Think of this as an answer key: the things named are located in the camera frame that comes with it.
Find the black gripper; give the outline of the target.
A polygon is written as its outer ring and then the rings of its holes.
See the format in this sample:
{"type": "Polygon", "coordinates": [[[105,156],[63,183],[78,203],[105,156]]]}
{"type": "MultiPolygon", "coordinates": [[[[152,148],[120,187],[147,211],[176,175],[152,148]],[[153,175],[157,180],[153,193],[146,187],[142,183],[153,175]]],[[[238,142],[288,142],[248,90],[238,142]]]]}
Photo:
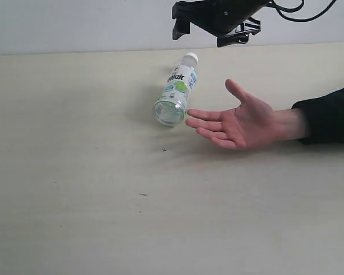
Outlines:
{"type": "Polygon", "coordinates": [[[268,4],[266,0],[178,1],[172,7],[172,39],[189,35],[193,24],[216,36],[218,48],[246,44],[250,35],[261,32],[261,21],[251,16],[268,4]]]}

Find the person's open hand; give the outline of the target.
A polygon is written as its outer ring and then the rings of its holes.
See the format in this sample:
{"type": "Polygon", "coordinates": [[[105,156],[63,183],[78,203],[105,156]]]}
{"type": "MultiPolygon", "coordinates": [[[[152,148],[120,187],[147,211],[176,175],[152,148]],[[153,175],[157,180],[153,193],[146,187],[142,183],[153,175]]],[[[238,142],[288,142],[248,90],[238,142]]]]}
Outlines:
{"type": "Polygon", "coordinates": [[[240,101],[238,107],[225,111],[187,111],[190,117],[186,125],[215,145],[245,151],[307,137],[308,126],[302,111],[275,111],[231,79],[225,81],[225,87],[240,101]]]}

